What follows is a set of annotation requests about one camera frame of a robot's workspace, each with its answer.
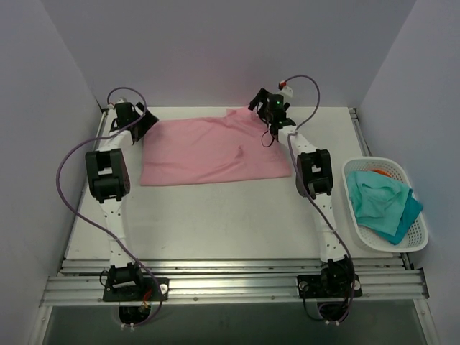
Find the pink t shirt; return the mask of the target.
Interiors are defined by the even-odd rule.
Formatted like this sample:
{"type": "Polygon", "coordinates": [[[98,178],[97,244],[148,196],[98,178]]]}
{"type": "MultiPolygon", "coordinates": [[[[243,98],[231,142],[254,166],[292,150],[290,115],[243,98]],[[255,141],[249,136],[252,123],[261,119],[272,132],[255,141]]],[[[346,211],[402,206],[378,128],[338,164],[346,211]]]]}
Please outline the pink t shirt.
{"type": "Polygon", "coordinates": [[[175,186],[286,178],[290,163],[266,126],[247,109],[225,116],[157,122],[144,136],[143,186],[175,186]]]}

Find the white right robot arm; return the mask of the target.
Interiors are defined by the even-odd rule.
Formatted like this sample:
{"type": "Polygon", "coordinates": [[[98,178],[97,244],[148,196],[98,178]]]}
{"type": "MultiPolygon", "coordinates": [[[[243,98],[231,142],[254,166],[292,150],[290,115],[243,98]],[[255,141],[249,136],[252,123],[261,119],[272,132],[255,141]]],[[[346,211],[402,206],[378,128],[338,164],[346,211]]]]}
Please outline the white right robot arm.
{"type": "Polygon", "coordinates": [[[354,267],[349,251],[336,231],[330,152],[311,144],[288,117],[290,104],[286,98],[292,95],[293,91],[288,86],[282,86],[277,93],[261,88],[249,102],[248,109],[255,110],[270,136],[287,148],[298,193],[317,212],[314,221],[322,262],[319,288],[323,294],[333,297],[352,286],[354,267]]]}

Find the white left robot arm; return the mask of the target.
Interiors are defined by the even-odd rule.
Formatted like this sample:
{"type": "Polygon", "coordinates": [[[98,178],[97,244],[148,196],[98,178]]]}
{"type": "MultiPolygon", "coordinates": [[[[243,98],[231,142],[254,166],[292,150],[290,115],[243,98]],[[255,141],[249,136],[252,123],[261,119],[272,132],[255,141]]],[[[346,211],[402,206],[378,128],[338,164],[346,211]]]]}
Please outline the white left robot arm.
{"type": "Polygon", "coordinates": [[[114,112],[114,119],[109,138],[98,149],[86,153],[86,172],[91,196],[101,207],[105,228],[109,231],[106,289],[119,289],[128,301],[137,301],[144,295],[145,283],[139,264],[127,253],[129,240],[124,199],[131,190],[131,183],[124,151],[140,142],[158,118],[143,104],[134,105],[122,98],[110,111],[114,112]]]}

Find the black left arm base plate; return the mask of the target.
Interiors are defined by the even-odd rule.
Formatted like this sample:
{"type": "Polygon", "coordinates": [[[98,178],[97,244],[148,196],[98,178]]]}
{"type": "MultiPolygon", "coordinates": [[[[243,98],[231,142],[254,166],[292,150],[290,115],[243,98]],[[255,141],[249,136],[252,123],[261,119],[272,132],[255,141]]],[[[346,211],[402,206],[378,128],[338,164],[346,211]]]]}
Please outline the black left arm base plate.
{"type": "Polygon", "coordinates": [[[126,282],[117,285],[106,284],[103,292],[103,302],[147,302],[164,301],[168,298],[170,280],[158,277],[161,289],[153,282],[151,277],[145,277],[141,285],[126,282]]]}

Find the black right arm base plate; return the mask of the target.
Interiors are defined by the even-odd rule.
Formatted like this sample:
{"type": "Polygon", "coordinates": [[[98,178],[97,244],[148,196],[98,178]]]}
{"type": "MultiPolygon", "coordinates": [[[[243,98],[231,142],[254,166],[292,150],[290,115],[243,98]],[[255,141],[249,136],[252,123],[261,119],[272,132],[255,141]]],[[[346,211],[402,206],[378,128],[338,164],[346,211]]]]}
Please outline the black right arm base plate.
{"type": "Polygon", "coordinates": [[[298,295],[305,299],[324,299],[324,298],[349,298],[351,288],[354,288],[354,297],[363,296],[359,276],[348,277],[326,277],[317,275],[298,275],[296,282],[298,286],[298,295]]]}

